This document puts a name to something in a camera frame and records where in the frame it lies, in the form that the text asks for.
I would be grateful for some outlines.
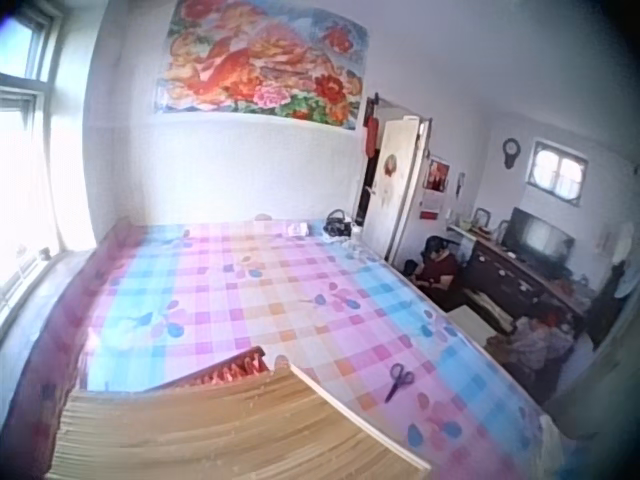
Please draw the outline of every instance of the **television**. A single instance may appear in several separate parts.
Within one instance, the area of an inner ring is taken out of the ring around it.
[[[575,239],[530,213],[514,208],[502,246],[534,270],[550,278],[566,272],[565,264]]]

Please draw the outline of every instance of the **small window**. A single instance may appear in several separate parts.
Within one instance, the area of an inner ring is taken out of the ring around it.
[[[25,6],[0,22],[0,73],[37,79],[51,18]]]
[[[580,203],[587,161],[558,147],[536,142],[529,184],[572,205]]]

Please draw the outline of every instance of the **door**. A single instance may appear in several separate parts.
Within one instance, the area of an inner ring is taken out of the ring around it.
[[[362,229],[364,242],[383,258],[391,249],[406,200],[419,130],[418,118],[391,120],[384,127],[369,210]]]

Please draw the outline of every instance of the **bed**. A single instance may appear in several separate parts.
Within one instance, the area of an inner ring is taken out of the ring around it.
[[[119,223],[48,322],[49,336],[73,342],[60,349],[43,335],[16,396],[28,405],[28,391],[42,397],[43,383],[67,381],[69,368],[45,367],[52,355],[59,365],[80,355],[88,390],[135,392],[261,346],[267,365],[286,356],[427,460],[433,478],[528,477],[542,414],[530,397],[365,247],[325,243],[318,224],[308,237],[288,226]],[[385,404],[395,363],[415,382]],[[16,415],[14,429],[27,416]]]

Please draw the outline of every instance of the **bag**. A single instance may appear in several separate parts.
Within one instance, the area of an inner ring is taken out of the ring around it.
[[[323,230],[330,237],[350,237],[351,222],[347,222],[344,210],[334,210],[327,217]]]

